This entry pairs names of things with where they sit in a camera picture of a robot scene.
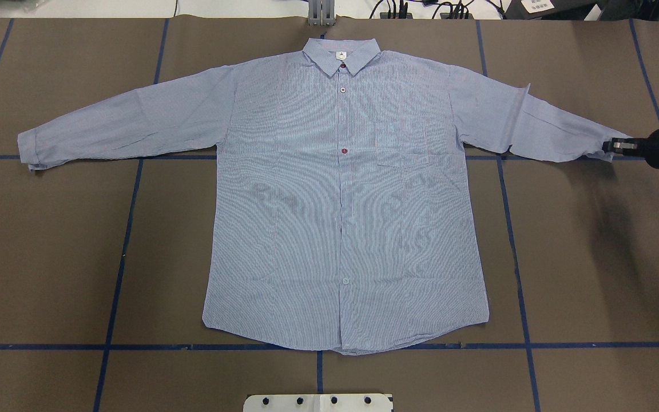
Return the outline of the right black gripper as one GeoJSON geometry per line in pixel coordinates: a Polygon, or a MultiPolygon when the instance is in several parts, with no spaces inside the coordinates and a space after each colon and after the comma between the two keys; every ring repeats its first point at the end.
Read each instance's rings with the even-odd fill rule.
{"type": "Polygon", "coordinates": [[[602,144],[602,151],[614,154],[639,154],[640,146],[646,163],[654,169],[659,169],[659,129],[644,140],[642,138],[613,138],[605,141],[602,144]]]}

